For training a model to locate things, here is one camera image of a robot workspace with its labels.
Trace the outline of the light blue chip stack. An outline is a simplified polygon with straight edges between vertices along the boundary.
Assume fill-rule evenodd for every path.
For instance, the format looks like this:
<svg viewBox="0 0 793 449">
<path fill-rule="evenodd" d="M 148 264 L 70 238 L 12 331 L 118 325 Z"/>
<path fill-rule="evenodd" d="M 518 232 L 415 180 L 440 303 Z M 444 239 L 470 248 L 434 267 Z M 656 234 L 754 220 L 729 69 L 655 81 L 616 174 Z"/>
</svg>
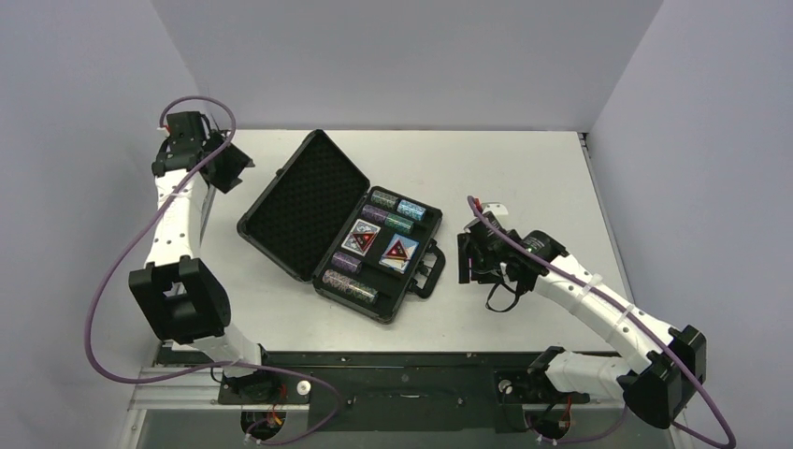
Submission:
<svg viewBox="0 0 793 449">
<path fill-rule="evenodd" d="M 404 216 L 410 218 L 411 220 L 418 221 L 418 222 L 422 221 L 424 219 L 424 217 L 425 217 L 425 214 L 426 214 L 426 208 L 425 207 L 420 206 L 418 204 L 415 204 L 413 202 L 410 202 L 407 199 L 401 199 L 398 202 L 397 207 L 396 207 L 396 211 L 399 214 L 404 215 Z"/>
</svg>

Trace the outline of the blue ace card box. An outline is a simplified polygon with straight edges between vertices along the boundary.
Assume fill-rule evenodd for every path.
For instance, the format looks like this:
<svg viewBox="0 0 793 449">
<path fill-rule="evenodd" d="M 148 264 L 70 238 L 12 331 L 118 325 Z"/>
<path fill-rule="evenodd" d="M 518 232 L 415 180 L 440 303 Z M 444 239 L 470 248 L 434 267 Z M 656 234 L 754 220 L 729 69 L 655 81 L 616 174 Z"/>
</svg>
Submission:
<svg viewBox="0 0 793 449">
<path fill-rule="evenodd" d="M 403 245 L 405 246 L 405 249 L 408 252 L 408 260 L 407 261 L 400 262 L 400 261 L 396 261 L 396 260 L 387 260 L 387 259 L 383 259 L 382 258 L 383 254 L 385 253 L 386 249 L 389 247 L 390 243 L 393 242 L 396 239 L 401 239 L 402 240 L 402 243 L 403 243 Z M 395 271 L 397 271 L 399 273 L 404 274 L 406 272 L 406 270 L 407 270 L 407 267 L 408 267 L 410 261 L 415 256 L 418 247 L 419 247 L 419 242 L 417 240 L 408 238 L 408 237 L 400 235 L 400 234 L 394 234 L 394 236 L 391 237 L 391 239 L 389 240 L 389 243 L 386 245 L 385 250 L 383 251 L 383 253 L 382 253 L 381 257 L 380 257 L 379 264 L 384 266 L 384 267 L 393 269 L 393 270 L 395 270 Z"/>
</svg>

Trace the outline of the black poker set case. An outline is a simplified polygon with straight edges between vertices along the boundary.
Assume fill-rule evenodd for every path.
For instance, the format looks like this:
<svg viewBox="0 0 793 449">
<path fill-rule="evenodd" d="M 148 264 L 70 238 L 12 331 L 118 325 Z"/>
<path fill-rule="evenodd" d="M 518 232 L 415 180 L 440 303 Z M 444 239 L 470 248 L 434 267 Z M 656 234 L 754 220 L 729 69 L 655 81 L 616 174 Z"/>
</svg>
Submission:
<svg viewBox="0 0 793 449">
<path fill-rule="evenodd" d="M 364 219 L 361 209 L 369 204 L 410 220 L 397 208 L 388 210 L 372 204 L 374 190 L 425 207 L 424 219 L 412 220 L 414 228 L 409 235 Z M 313 130 L 242 215 L 237 231 L 292 278 L 311 283 L 318 295 L 389 324 L 404 296 L 427 299 L 434 293 L 445 268 L 445 256 L 435 239 L 441 220 L 440 209 L 372 185 L 325 131 Z M 394 234 L 419 242 L 404 274 L 379 264 Z M 334 252 L 360 259 L 360 272 L 352 274 L 333 267 Z M 328 269 L 377 289 L 377 301 L 367 304 L 323 284 Z"/>
</svg>

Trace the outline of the yellow-blue chip stack bottom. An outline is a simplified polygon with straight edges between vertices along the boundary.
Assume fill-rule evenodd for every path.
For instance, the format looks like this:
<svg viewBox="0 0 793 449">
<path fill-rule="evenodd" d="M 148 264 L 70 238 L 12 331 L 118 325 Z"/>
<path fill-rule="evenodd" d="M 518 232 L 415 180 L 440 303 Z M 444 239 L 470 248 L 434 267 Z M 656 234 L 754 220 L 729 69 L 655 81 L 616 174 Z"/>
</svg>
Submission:
<svg viewBox="0 0 793 449">
<path fill-rule="evenodd" d="M 356 280 L 349 282 L 347 290 L 350 296 L 364 301 L 367 304 L 374 304 L 377 301 L 379 295 L 377 289 Z"/>
</svg>

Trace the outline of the purple 500 chip stack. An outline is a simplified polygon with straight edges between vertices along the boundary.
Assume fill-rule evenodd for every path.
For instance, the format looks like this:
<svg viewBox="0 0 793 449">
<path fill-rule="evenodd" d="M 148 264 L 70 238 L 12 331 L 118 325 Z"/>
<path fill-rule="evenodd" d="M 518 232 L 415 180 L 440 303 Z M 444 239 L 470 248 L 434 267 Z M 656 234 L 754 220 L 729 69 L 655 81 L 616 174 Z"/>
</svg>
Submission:
<svg viewBox="0 0 793 449">
<path fill-rule="evenodd" d="M 357 274 L 362 268 L 362 261 L 343 252 L 334 252 L 331 265 L 348 273 Z"/>
</svg>

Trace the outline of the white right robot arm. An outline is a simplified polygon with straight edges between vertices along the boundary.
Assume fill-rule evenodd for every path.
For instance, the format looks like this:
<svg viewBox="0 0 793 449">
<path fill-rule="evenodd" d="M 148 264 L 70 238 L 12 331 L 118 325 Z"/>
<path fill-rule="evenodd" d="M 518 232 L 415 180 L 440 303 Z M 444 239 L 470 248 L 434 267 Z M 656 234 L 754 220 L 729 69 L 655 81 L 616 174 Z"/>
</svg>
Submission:
<svg viewBox="0 0 793 449">
<path fill-rule="evenodd" d="M 636 308 L 586 269 L 557 240 L 534 230 L 505 229 L 504 213 L 487 210 L 457 236 L 459 281 L 505 287 L 515 297 L 545 297 L 610 344 L 614 356 L 551 347 L 529 368 L 537 398 L 567 393 L 622 399 L 646 424 L 666 429 L 706 376 L 707 340 Z"/>
</svg>

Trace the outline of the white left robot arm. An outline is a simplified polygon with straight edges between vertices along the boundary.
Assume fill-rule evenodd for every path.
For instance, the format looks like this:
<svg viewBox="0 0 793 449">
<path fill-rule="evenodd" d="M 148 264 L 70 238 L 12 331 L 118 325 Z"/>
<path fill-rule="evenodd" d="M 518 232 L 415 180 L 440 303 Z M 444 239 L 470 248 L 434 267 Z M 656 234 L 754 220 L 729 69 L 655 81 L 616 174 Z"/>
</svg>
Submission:
<svg viewBox="0 0 793 449">
<path fill-rule="evenodd" d="M 229 145 L 208 161 L 227 133 L 212 128 L 199 111 L 168 114 L 165 131 L 152 173 L 158 204 L 166 210 L 144 267 L 129 274 L 131 293 L 160 340 L 225 362 L 224 391 L 252 402 L 272 401 L 281 393 L 279 376 L 258 366 L 267 357 L 264 348 L 232 324 L 228 294 L 200 258 L 215 193 L 239 185 L 239 175 L 252 167 L 252 159 Z"/>
</svg>

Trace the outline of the green chip stack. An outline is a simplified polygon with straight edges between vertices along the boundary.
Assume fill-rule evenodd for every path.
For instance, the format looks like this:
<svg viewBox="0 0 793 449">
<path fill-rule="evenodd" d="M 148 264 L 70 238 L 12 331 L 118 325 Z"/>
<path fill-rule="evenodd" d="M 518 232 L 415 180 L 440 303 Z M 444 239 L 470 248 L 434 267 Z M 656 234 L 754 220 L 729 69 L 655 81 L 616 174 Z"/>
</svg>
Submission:
<svg viewBox="0 0 793 449">
<path fill-rule="evenodd" d="M 387 213 L 383 223 L 399 232 L 410 234 L 414 228 L 414 222 L 394 213 Z"/>
</svg>

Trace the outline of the purple chip stack in case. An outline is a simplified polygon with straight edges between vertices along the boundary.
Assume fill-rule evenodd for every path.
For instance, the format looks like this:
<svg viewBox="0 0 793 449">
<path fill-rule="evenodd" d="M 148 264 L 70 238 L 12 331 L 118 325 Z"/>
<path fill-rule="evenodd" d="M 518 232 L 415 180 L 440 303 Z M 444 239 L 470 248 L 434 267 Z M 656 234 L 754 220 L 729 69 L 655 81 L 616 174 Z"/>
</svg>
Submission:
<svg viewBox="0 0 793 449">
<path fill-rule="evenodd" d="M 372 205 L 366 204 L 361 209 L 361 216 L 364 219 L 366 219 L 368 221 L 371 221 L 372 223 L 384 224 L 386 219 L 389 216 L 389 212 L 386 211 L 386 210 L 382 210 L 380 208 L 374 207 Z"/>
</svg>

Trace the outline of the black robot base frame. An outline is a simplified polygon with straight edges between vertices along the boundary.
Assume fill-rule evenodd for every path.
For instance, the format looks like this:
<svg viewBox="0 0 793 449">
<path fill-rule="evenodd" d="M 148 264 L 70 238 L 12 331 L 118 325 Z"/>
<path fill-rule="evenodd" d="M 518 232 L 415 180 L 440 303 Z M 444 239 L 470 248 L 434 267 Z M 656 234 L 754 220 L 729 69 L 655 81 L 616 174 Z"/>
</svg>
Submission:
<svg viewBox="0 0 793 449">
<path fill-rule="evenodd" d="M 298 416 L 321 431 L 559 431 L 568 404 L 586 393 L 556 393 L 533 352 L 271 352 L 279 372 L 233 381 L 219 368 L 217 403 L 239 406 L 240 425 L 274 442 Z"/>
</svg>

